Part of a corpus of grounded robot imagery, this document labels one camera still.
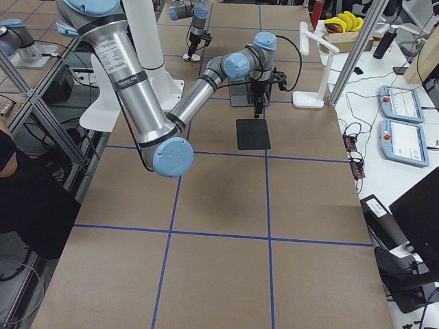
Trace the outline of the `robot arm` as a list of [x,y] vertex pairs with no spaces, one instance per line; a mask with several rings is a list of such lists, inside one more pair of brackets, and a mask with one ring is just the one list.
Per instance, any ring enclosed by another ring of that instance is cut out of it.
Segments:
[[193,148],[180,133],[226,78],[255,73],[266,81],[273,68],[277,37],[259,32],[241,51],[209,61],[189,92],[164,113],[127,34],[128,20],[119,1],[57,1],[60,18],[88,42],[104,67],[116,96],[139,132],[138,151],[145,166],[177,178],[193,163]]
[[191,18],[191,24],[187,31],[187,52],[182,56],[188,62],[199,62],[201,57],[196,53],[208,47],[212,36],[205,29],[209,9],[206,1],[171,1],[169,17],[173,21]]

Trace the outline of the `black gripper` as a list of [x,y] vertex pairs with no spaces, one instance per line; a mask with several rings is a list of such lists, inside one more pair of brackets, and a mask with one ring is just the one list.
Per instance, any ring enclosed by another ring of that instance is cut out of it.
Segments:
[[210,33],[207,33],[206,30],[189,30],[189,49],[188,54],[191,56],[196,53],[198,45],[201,41],[204,41],[204,46],[208,47],[210,42],[212,41],[212,36]]
[[264,103],[270,102],[273,84],[277,84],[281,91],[287,89],[287,75],[278,71],[276,67],[265,72],[261,78],[250,77],[250,99],[254,104],[254,118],[258,119],[262,115]]

